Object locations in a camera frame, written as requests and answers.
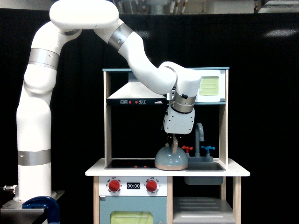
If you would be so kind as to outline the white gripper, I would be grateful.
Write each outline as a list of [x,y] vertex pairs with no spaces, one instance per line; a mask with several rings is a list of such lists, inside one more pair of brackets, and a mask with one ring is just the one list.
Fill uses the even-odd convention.
[[195,109],[190,113],[179,113],[170,105],[164,117],[164,130],[167,134],[166,146],[171,147],[173,134],[177,134],[177,139],[182,140],[182,134],[189,134],[192,131],[195,118]]

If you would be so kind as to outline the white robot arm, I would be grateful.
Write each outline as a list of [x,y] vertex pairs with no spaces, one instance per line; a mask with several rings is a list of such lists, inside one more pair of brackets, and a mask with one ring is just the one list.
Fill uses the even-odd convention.
[[100,66],[95,50],[71,49],[83,30],[92,30],[124,58],[133,74],[156,94],[175,91],[163,127],[166,133],[188,134],[194,122],[194,103],[200,74],[173,62],[155,66],[142,38],[126,25],[114,3],[107,0],[59,0],[50,8],[50,21],[34,35],[16,110],[18,191],[27,201],[51,196],[51,110],[57,75],[75,74]]

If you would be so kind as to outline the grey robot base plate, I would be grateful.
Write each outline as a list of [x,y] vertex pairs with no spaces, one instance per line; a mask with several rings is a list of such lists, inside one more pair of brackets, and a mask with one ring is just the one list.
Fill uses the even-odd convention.
[[[57,201],[63,194],[63,190],[53,191],[50,197]],[[48,224],[45,209],[22,209],[23,203],[19,199],[5,203],[0,209],[0,222],[2,224]]]

